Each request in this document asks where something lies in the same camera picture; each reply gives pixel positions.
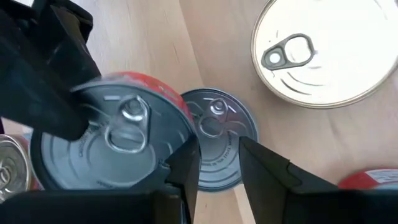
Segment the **can rim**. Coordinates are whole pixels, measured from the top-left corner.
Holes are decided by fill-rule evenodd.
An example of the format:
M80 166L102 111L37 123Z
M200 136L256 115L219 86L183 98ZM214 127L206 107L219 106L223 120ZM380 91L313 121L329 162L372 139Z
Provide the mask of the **can rim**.
M29 155L26 150L24 150L24 146L19 142L20 140L16 137L7 135L7 134L0 134L0 138L5 138L6 140L10 141L11 144L13 144L21 153L22 158L24 159L25 165L26 165L26 185L24 187L24 191L29 190L30 186L32 185L32 164L29 162Z
M257 39L257 33L259 30L259 25L262 22L265 14L268 12L268 10L271 8L271 6L276 2L277 0L270 0L269 2L266 3L266 5L262 8L260 14L257 17L256 23L254 24L254 29L252 31L252 36L251 36L251 58L252 62L254 65L254 68L256 69L257 75L260 77L261 81L270 89L275 95L278 97L282 98L285 101L288 101L289 103L293 103L295 105L304 107L304 108L312 108L312 109L332 109L332 108L340 108L348 105L352 105L354 103L357 103L363 99L365 99L368 96L371 96L374 92L377 91L377 88L380 87L393 73L398 69L398 56L395 64L391 67L389 70L388 74L386 74L380 81L378 81L375 85L373 85L372 88L368 89L365 92L362 92L361 94L354 96L350 99L343 100L338 103L325 103L325 104L312 104L312 103L306 103L302 102L299 100L295 100L291 97L288 97L278 91L275 87L273 87L265 78L265 76L262 74L260 70L260 65L257 62L257 58L255 55L255 50L256 50L256 43L255 40Z
M259 140L259 130L257 128L257 123L256 123L256 119L255 117L252 115L251 110L245 106L242 102L242 100L239 100L238 98L236 98L234 95L227 93L223 90L217 89L217 88L196 88L190 91L186 91L185 93L182 93L181 96L183 97L186 94L191 94L197 91L215 91L217 93L220 93L222 95L224 95L225 97L228 97L229 99L233 100L236 104L239 105L239 107L244 111L244 113L250 117L250 122L253 125L254 131L255 131L255 141ZM198 184L198 190L201 190L203 192L208 192L208 193L218 193L218 192L222 192L222 191L227 191L227 190L231 190L235 187L237 187L239 184L242 184L242 175L239 176L239 178L237 178L236 180L232 181L232 183L226 184L222 187L204 187Z
M153 94L153 95L158 96L159 98L165 100L170 106L173 106L180 113L180 116L182 116L189 131L192 134L195 134L195 135L197 134L193 123L190 121L188 116L176 104L174 104L172 101L170 101L169 99L167 99L165 96L161 95L160 93L157 93L156 91L153 91L150 88L143 88L142 85L138 85L133 82L132 83L122 83L119 80L93 80L91 82L84 83L82 85L73 87L71 89L71 92L72 92L72 94L76 94L76 92L78 92L82 89L85 89L85 88L104 86L104 85L110 85L110 84L138 88L142 91L147 91L150 94ZM41 150L42 135L43 135L43 133L34 130L32 133L32 138L30 140L29 155L32 160L32 172L36 176L37 182L44 189L60 190L60 189L62 189L61 186L59 186L56 183L56 181L51 177L50 173L48 172L48 170L42 160L42 150Z

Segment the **pull tab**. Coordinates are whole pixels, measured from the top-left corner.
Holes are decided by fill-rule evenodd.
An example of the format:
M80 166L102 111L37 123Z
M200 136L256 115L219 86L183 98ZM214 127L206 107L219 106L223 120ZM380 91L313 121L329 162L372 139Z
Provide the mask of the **pull tab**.
M118 152L142 152L148 145L149 116L149 105L140 96L125 97L105 129L105 142Z
M11 172L9 167L0 167L0 191L7 187L11 181Z
M218 138L224 132L223 124L228 115L228 105L226 102L217 98L209 103L206 111L199 119L200 131L209 138Z

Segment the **silver can lid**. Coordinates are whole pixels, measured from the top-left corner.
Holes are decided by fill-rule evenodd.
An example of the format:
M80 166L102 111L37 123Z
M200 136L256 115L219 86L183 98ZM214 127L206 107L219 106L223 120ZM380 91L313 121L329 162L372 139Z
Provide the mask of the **silver can lid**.
M271 0L257 20L252 59L281 98L310 108L348 105L395 69L395 0Z
M0 203L28 190L30 180L25 149L14 138L0 134Z
M77 141L43 133L41 160L61 189L123 189L147 177L194 133L189 119L169 100L131 82L95 81L73 93L90 125ZM40 178L41 161L32 159Z
M201 148L199 189L235 187L241 181L239 137L258 139L253 117L239 100L220 90L192 90L182 98L194 117Z

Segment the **white can lid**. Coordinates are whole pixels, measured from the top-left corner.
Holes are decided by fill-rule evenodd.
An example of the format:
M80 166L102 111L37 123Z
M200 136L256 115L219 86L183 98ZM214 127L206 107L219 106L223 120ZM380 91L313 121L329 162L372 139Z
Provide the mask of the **white can lid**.
M395 0L271 0L252 38L263 82L311 108L354 103L396 69Z

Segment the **wooden surface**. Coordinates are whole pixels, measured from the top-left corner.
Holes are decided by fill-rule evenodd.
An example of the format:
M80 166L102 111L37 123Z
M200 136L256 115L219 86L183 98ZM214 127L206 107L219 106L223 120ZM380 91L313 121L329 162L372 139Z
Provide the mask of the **wooden surface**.
M333 183L357 170L398 166L397 75L345 108L310 110L282 101L261 82L250 55L267 0L75 2L95 18L88 48L103 74L134 70L181 93L203 86L232 93L253 112L261 144ZM5 128L19 131L10 123ZM195 223L254 223L243 186L199 192Z

